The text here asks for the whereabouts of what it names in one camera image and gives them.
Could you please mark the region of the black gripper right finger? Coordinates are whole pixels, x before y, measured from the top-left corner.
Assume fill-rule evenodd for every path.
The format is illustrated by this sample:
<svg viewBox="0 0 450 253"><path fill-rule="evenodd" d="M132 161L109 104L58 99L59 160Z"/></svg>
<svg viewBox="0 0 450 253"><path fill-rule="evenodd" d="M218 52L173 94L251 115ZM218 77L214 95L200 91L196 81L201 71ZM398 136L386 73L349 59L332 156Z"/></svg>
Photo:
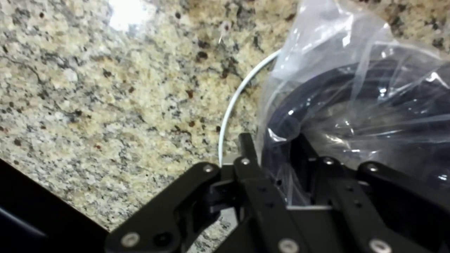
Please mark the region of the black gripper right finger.
<svg viewBox="0 0 450 253"><path fill-rule="evenodd" d="M450 253L450 198L379 161L352 170L303 134L290 163L308 203L294 212L308 253Z"/></svg>

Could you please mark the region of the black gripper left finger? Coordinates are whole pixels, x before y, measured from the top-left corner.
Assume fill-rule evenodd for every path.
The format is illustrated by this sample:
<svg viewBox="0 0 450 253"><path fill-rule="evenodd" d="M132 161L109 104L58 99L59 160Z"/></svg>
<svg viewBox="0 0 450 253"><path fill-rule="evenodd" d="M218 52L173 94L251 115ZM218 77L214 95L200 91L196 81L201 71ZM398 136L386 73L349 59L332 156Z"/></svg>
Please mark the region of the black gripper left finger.
<svg viewBox="0 0 450 253"><path fill-rule="evenodd" d="M201 161L154 196L106 238L106 253L186 253L224 209L236 227L214 253L308 253L272 179L258 164L252 136L228 165Z"/></svg>

